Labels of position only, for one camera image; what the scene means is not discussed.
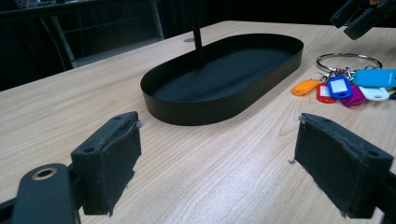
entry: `metal key ring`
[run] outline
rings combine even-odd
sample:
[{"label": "metal key ring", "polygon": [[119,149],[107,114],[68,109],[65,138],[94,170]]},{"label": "metal key ring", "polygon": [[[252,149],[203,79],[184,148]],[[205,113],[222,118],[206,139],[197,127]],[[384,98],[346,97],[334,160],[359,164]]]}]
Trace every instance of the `metal key ring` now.
[{"label": "metal key ring", "polygon": [[350,57],[350,58],[364,59],[364,60],[370,61],[372,63],[375,63],[377,65],[377,67],[376,67],[377,69],[382,68],[382,63],[379,60],[377,60],[377,59],[370,58],[368,56],[361,55],[361,54],[351,54],[351,53],[331,53],[331,54],[320,55],[317,58],[317,65],[319,67],[325,69],[328,72],[335,71],[335,70],[337,70],[337,68],[331,68],[331,67],[323,65],[321,63],[325,59],[334,58],[334,57]]}]

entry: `key tag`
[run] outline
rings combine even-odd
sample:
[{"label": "key tag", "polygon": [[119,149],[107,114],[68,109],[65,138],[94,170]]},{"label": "key tag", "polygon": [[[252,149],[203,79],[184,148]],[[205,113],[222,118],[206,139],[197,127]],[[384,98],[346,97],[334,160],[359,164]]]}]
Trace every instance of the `key tag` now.
[{"label": "key tag", "polygon": [[396,69],[361,69],[355,72],[352,82],[370,88],[396,87]]},{"label": "key tag", "polygon": [[346,107],[355,107],[364,104],[366,97],[361,92],[361,89],[354,84],[350,84],[350,88],[352,89],[352,95],[346,99],[342,99],[341,103]]},{"label": "key tag", "polygon": [[337,102],[336,99],[330,96],[329,87],[326,82],[322,82],[317,85],[317,99],[324,104],[333,104]]},{"label": "key tag", "polygon": [[327,82],[330,96],[334,99],[345,99],[352,94],[349,80],[346,77],[331,77]]},{"label": "key tag", "polygon": [[396,99],[396,88],[388,90],[389,99],[395,100]]},{"label": "key tag", "polygon": [[389,98],[389,93],[385,88],[359,87],[359,89],[361,89],[366,99],[370,101],[385,101]]},{"label": "key tag", "polygon": [[297,84],[293,89],[291,89],[291,93],[296,96],[307,95],[311,92],[318,84],[320,83],[319,80],[316,79],[307,79],[299,84]]}]

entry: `wood grain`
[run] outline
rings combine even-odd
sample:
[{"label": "wood grain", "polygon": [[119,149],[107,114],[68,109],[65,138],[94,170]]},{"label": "wood grain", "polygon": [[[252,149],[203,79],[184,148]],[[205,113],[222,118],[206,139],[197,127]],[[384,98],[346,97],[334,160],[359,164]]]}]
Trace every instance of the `wood grain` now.
[{"label": "wood grain", "polygon": [[[299,163],[290,164],[301,113],[332,119],[396,155],[394,101],[350,109],[325,105],[290,89],[320,70],[327,53],[358,53],[396,67],[396,29],[374,28],[350,40],[332,26],[224,21],[202,29],[204,45],[230,35],[268,33],[304,42],[302,64],[238,116],[182,127],[146,109],[140,79],[148,70],[193,50],[179,35],[0,92],[0,202],[16,196],[21,177],[37,166],[69,164],[70,153],[110,118],[137,111],[142,156],[114,215],[83,223],[379,223],[342,217]],[[343,59],[333,60],[343,63]],[[396,173],[395,165],[391,171]]]}]

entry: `black metal tray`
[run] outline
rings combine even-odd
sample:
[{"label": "black metal tray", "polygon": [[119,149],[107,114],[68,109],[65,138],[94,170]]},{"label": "black metal tray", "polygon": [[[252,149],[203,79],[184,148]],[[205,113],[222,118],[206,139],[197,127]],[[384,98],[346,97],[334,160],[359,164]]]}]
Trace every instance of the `black metal tray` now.
[{"label": "black metal tray", "polygon": [[301,40],[286,35],[230,36],[160,64],[140,86],[156,119],[184,126],[216,123],[236,116],[294,72],[303,48]]}]

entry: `screw hole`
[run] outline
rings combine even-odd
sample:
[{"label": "screw hole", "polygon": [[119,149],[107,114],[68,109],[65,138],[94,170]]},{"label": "screw hole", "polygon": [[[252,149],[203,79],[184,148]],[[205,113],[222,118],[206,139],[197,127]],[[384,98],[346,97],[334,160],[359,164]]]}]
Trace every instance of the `screw hole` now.
[{"label": "screw hole", "polygon": [[58,170],[55,168],[43,169],[43,170],[40,170],[37,173],[35,173],[32,178],[33,178],[33,180],[47,179],[47,178],[50,178],[53,175],[55,175],[57,171]]},{"label": "screw hole", "polygon": [[373,151],[368,151],[368,153],[369,153],[370,155],[372,155],[372,156],[378,156],[378,153],[373,152]]},{"label": "screw hole", "polygon": [[93,151],[95,151],[95,148],[93,148],[93,147],[88,147],[88,148],[84,149],[85,153],[90,153],[90,152],[93,152]]}]

